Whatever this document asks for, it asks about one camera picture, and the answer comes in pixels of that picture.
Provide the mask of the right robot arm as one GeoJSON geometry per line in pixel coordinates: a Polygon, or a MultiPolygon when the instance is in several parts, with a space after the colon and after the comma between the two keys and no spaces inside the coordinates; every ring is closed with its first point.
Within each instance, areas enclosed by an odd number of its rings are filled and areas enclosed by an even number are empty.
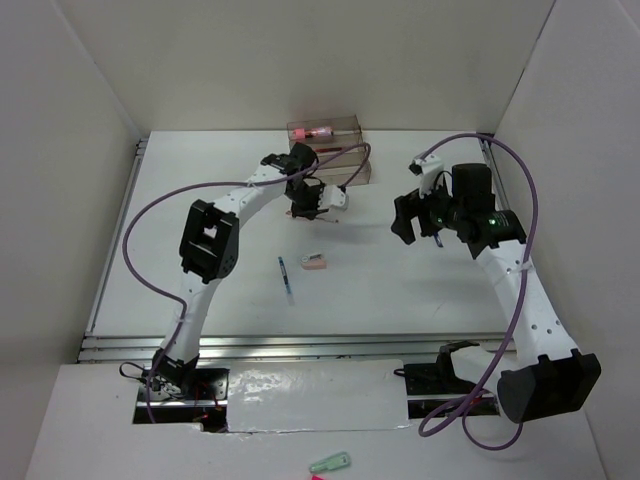
{"type": "Polygon", "coordinates": [[[535,271],[527,236],[511,210],[496,207],[492,173],[479,163],[445,171],[435,156],[416,158],[419,186],[394,201],[391,230],[405,244],[450,230],[467,246],[493,286],[507,320],[515,359],[473,342],[442,347],[436,379],[448,392],[469,382],[497,400],[510,421],[524,423],[581,409],[601,375],[593,353],[580,351],[535,271]]]}

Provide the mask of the pink crayon tube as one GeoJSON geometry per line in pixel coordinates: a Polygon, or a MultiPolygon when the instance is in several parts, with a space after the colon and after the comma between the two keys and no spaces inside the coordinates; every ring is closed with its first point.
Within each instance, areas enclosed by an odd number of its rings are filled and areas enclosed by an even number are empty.
{"type": "Polygon", "coordinates": [[[320,141],[328,142],[334,137],[334,130],[331,126],[301,127],[292,131],[292,139],[296,142],[320,141]]]}

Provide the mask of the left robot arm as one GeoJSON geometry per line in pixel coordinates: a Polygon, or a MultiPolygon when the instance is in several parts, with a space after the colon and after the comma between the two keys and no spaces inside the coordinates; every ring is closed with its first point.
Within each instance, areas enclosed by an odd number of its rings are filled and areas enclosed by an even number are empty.
{"type": "Polygon", "coordinates": [[[152,362],[153,376],[172,397],[184,399],[196,390],[204,322],[216,289],[238,262],[242,226],[271,201],[291,196],[317,161],[310,147],[296,143],[287,154],[265,157],[226,195],[191,205],[179,245],[184,305],[152,362]]]}

